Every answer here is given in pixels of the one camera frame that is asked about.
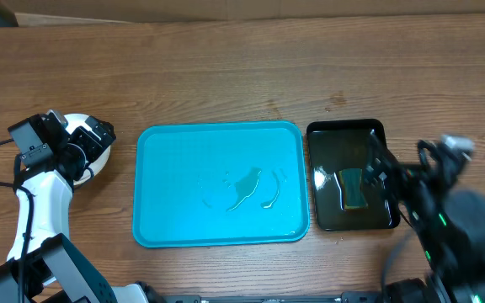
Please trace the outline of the white plate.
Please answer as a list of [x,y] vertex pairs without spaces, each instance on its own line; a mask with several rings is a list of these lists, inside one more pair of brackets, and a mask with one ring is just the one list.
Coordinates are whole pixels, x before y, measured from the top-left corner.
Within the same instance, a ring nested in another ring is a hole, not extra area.
[[[65,118],[67,119],[67,122],[68,122],[68,126],[66,127],[66,130],[70,135],[72,135],[75,132],[75,129],[78,128],[79,126],[82,126],[87,132],[93,134],[93,128],[86,123],[86,120],[89,118],[89,115],[66,114]],[[110,152],[111,152],[111,147],[108,146],[105,150],[103,150],[99,158],[97,158],[94,162],[89,160],[86,161],[86,163],[89,165],[89,168],[93,172],[91,173],[86,169],[82,177],[80,177],[80,179],[73,182],[75,189],[80,187],[82,184],[86,183],[90,178],[94,177],[104,168],[105,164],[109,159]]]

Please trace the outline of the green yellow sponge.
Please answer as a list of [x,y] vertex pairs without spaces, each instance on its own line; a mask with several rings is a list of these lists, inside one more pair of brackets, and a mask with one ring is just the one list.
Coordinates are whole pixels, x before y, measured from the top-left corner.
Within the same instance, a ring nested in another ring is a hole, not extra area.
[[362,210],[368,207],[360,168],[347,168],[338,172],[343,210]]

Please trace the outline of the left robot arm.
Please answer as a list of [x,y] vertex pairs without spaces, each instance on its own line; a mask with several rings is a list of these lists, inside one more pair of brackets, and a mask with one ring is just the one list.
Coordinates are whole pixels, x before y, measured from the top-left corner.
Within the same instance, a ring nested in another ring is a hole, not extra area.
[[85,114],[35,114],[9,127],[19,149],[12,188],[19,199],[16,237],[0,266],[0,302],[31,302],[57,282],[52,302],[114,302],[103,275],[69,239],[75,184],[91,180],[109,155],[112,124]]

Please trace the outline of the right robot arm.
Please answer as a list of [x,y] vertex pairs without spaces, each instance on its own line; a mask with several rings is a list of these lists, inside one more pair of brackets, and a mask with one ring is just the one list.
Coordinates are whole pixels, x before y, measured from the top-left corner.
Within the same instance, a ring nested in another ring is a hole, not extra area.
[[387,283],[380,302],[485,302],[485,194],[456,189],[475,146],[465,136],[419,141],[418,162],[402,163],[369,135],[363,179],[403,204],[431,268],[425,279]]

